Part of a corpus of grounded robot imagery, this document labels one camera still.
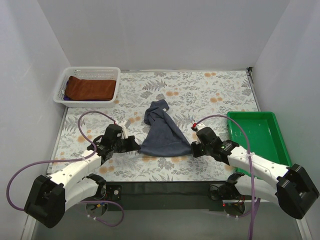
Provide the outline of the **grey blue towel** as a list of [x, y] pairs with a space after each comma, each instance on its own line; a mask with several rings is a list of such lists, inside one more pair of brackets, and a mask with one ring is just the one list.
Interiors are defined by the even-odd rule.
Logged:
[[153, 101], [145, 111], [144, 123], [150, 126], [139, 152], [152, 157], [180, 157], [191, 154], [191, 145], [179, 127], [167, 114], [170, 109], [164, 99]]

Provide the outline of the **brown towel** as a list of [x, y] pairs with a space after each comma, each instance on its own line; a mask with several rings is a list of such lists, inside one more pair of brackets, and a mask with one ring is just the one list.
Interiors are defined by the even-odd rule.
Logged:
[[70, 76], [64, 95], [72, 101], [110, 101], [114, 97], [116, 81], [111, 79], [79, 79]]

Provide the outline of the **purple towel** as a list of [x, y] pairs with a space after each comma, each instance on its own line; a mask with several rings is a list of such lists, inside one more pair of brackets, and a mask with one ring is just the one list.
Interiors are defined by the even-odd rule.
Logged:
[[64, 96], [63, 96], [63, 100], [64, 100], [64, 101], [71, 101], [72, 99], [69, 98], [67, 95], [64, 95]]

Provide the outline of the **white plastic basket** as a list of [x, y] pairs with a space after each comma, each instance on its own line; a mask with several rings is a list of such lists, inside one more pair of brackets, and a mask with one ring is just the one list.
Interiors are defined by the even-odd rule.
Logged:
[[106, 108], [116, 100], [120, 82], [118, 67], [68, 67], [58, 79], [53, 100], [69, 108]]

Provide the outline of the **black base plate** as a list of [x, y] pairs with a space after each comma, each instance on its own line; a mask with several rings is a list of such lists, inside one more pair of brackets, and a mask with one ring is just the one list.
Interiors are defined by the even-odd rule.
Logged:
[[226, 203], [243, 206], [243, 197], [226, 181], [121, 181], [106, 184], [106, 200], [124, 210], [209, 210]]

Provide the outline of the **green plastic bin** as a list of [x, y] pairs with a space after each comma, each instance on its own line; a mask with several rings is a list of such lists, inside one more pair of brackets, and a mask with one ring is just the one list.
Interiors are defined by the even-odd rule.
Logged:
[[242, 173], [250, 174], [247, 149], [252, 156], [256, 177], [275, 184], [292, 166], [277, 118], [269, 111], [230, 111], [227, 113], [229, 139], [240, 145], [228, 157], [230, 165]]

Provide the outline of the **floral table mat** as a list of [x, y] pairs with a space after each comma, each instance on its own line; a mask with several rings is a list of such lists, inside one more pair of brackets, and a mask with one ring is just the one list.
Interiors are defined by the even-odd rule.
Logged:
[[[149, 132], [145, 111], [153, 101], [165, 100], [168, 114], [189, 142], [196, 140], [192, 123], [203, 120], [217, 135], [229, 137], [228, 112], [258, 110], [245, 71], [125, 72], [113, 104], [90, 113], [69, 108], [59, 136], [54, 160], [47, 172], [58, 172], [83, 154], [89, 140], [102, 135], [113, 121], [129, 123], [128, 133], [141, 144]], [[137, 152], [115, 154], [95, 170], [107, 181], [210, 181], [225, 180], [234, 168], [213, 158], [190, 155], [153, 157]]]

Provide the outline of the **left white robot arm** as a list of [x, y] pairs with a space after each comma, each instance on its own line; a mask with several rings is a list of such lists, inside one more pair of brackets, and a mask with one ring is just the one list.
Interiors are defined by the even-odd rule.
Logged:
[[128, 135], [124, 125], [110, 124], [103, 135], [96, 137], [84, 151], [79, 161], [72, 162], [50, 176], [38, 176], [24, 206], [24, 212], [53, 228], [72, 206], [85, 202], [88, 210], [118, 205], [122, 187], [109, 184], [93, 171], [110, 160], [114, 154], [140, 150], [133, 135]]

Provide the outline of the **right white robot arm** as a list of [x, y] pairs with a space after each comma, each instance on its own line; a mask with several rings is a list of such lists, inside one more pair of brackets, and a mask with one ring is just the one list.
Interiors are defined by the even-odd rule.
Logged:
[[191, 129], [197, 135], [197, 141], [191, 144], [193, 157], [210, 156], [257, 177], [252, 180], [243, 173], [234, 173], [225, 183], [229, 193], [251, 195], [273, 202], [286, 214], [299, 220], [319, 198], [317, 187], [301, 165], [286, 166], [248, 153], [232, 140], [222, 141], [204, 124], [194, 125]]

